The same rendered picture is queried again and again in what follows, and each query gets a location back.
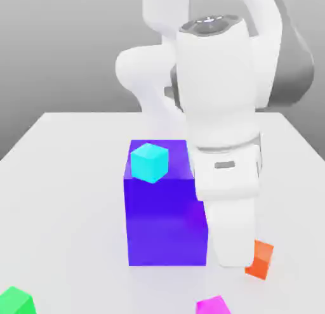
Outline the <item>small cyan cube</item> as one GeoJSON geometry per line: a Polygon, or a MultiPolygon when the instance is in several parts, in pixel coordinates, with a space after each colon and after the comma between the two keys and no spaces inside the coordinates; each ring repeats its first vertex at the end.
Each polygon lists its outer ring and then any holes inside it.
{"type": "Polygon", "coordinates": [[[154,184],[168,173],[169,150],[145,143],[130,154],[131,175],[154,184]]]}

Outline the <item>small magenta cube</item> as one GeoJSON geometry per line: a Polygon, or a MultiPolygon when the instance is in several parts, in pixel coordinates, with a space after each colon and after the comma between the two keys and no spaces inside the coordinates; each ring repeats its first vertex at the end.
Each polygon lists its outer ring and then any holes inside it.
{"type": "Polygon", "coordinates": [[[196,303],[196,314],[231,314],[221,296],[204,299],[196,303]]]}

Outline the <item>small green cube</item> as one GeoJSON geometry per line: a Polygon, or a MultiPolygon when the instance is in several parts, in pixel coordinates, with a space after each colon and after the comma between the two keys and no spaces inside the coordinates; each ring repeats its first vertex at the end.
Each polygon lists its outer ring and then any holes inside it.
{"type": "Polygon", "coordinates": [[[0,295],[0,314],[36,314],[32,296],[16,287],[0,295]]]}

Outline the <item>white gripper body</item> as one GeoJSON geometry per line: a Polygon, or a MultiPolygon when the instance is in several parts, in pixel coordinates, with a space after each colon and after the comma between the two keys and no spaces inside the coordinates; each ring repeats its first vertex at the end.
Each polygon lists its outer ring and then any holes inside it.
{"type": "Polygon", "coordinates": [[[205,201],[209,234],[223,267],[247,267],[255,252],[255,199],[205,201]]]}

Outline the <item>large purple box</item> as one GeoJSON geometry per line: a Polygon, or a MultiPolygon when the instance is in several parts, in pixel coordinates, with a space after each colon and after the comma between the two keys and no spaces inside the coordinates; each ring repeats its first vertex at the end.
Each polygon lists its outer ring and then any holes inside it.
{"type": "Polygon", "coordinates": [[[184,140],[151,140],[169,150],[169,171],[151,184],[124,170],[124,205],[131,266],[204,266],[208,225],[197,200],[184,140]]]}

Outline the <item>small orange cube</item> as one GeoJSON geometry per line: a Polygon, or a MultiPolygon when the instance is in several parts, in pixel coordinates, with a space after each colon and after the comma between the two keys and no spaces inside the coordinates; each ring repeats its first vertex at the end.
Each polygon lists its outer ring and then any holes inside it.
{"type": "Polygon", "coordinates": [[[265,280],[272,259],[274,246],[255,240],[254,259],[251,266],[244,269],[246,274],[265,280]]]}

